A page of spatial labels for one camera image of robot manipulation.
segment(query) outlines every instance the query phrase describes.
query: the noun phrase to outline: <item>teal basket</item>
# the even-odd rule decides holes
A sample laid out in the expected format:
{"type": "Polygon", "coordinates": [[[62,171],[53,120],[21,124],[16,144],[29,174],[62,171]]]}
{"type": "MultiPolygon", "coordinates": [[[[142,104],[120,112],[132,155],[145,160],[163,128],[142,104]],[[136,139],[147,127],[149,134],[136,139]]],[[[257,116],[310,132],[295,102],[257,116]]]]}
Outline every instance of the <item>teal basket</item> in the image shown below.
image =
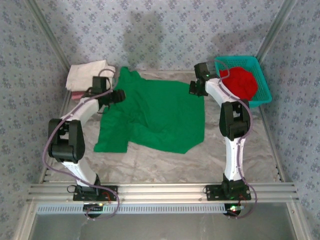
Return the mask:
{"type": "MultiPolygon", "coordinates": [[[[254,56],[218,56],[215,58],[225,63],[229,69],[234,67],[242,67],[246,71],[253,74],[256,83],[258,84],[258,91],[251,101],[249,101],[250,108],[255,108],[261,104],[267,104],[272,101],[272,96],[268,88],[264,74],[258,60],[254,56]]],[[[226,68],[219,62],[214,62],[216,73],[220,77],[219,70],[226,70],[226,68]]]]}

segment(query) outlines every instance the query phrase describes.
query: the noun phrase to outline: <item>pink cloth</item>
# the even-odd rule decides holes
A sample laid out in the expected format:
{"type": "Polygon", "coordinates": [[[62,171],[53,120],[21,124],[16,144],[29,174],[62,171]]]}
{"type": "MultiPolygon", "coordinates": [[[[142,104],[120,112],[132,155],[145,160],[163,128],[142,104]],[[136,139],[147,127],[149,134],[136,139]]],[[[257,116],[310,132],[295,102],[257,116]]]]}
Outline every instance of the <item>pink cloth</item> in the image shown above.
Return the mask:
{"type": "Polygon", "coordinates": [[[72,99],[72,100],[81,99],[84,94],[85,94],[84,91],[73,91],[73,92],[71,93],[71,99],[72,99]]]}

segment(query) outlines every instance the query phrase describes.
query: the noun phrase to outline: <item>white towel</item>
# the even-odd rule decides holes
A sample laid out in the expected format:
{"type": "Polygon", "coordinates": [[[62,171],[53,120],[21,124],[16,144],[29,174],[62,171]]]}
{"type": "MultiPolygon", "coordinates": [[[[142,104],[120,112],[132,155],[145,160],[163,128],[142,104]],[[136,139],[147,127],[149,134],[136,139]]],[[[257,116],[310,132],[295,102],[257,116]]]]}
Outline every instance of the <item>white towel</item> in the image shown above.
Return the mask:
{"type": "MultiPolygon", "coordinates": [[[[94,61],[86,64],[72,65],[66,79],[65,87],[71,92],[83,92],[92,87],[92,77],[98,76],[102,69],[110,69],[116,71],[114,66],[109,66],[106,60],[94,61]]],[[[103,71],[102,77],[108,77],[112,84],[114,73],[111,71],[103,71]]]]}

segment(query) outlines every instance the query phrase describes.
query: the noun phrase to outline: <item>patterned wallpaper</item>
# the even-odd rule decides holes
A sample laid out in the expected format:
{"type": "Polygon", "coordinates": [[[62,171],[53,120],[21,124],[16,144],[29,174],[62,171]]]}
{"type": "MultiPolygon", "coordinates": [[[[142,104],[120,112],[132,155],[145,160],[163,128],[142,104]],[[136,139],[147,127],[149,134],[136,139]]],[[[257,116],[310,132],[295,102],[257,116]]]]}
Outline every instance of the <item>patterned wallpaper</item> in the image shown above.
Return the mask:
{"type": "Polygon", "coordinates": [[[298,1],[263,62],[273,96],[264,111],[316,239],[320,239],[319,22],[319,1],[298,1]]]}
{"type": "Polygon", "coordinates": [[[71,64],[106,59],[191,70],[217,55],[255,55],[282,1],[37,0],[71,64]]]}
{"type": "Polygon", "coordinates": [[[0,46],[0,239],[8,240],[29,184],[39,179],[66,73],[22,0],[1,0],[0,46]]]}

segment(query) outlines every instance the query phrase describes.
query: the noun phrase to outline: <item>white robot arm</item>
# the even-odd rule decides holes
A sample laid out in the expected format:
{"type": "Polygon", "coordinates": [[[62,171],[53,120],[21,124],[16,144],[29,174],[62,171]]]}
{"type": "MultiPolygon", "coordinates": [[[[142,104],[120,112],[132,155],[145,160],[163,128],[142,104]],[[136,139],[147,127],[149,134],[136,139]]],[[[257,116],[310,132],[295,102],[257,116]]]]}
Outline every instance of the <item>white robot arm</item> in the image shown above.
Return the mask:
{"type": "MultiPolygon", "coordinates": [[[[83,158],[86,146],[82,127],[102,106],[116,104],[126,98],[123,90],[114,90],[109,94],[88,100],[107,91],[106,81],[106,77],[94,76],[92,87],[84,94],[78,105],[61,118],[51,119],[48,128],[50,136],[62,119],[70,116],[54,135],[48,148],[49,156],[62,163],[79,179],[96,186],[100,185],[99,177],[83,158]]],[[[100,195],[99,189],[90,187],[79,180],[77,180],[76,191],[85,197],[89,196],[91,200],[100,195]]]]}
{"type": "MultiPolygon", "coordinates": [[[[211,95],[221,108],[219,128],[226,145],[226,166],[221,185],[206,186],[207,200],[251,199],[249,187],[243,181],[243,151],[245,134],[250,129],[250,115],[239,99],[223,84],[215,72],[209,72],[206,62],[194,66],[197,80],[191,81],[189,93],[211,95]]],[[[248,100],[242,99],[247,106],[248,100]]]]}
{"type": "MultiPolygon", "coordinates": [[[[205,82],[205,91],[211,95],[214,100],[219,104],[220,108],[223,103],[226,102],[234,102],[230,96],[238,98],[232,92],[230,92],[224,85],[222,88],[229,94],[225,94],[219,87],[219,78],[212,78],[205,82]]],[[[226,146],[226,166],[224,170],[224,175],[228,180],[241,180],[241,176],[239,174],[239,169],[237,166],[237,152],[238,148],[240,148],[240,169],[242,171],[242,176],[244,176],[243,172],[243,150],[246,139],[242,139],[239,144],[240,137],[234,138],[234,140],[230,140],[227,136],[224,137],[225,146],[226,146]]]]}

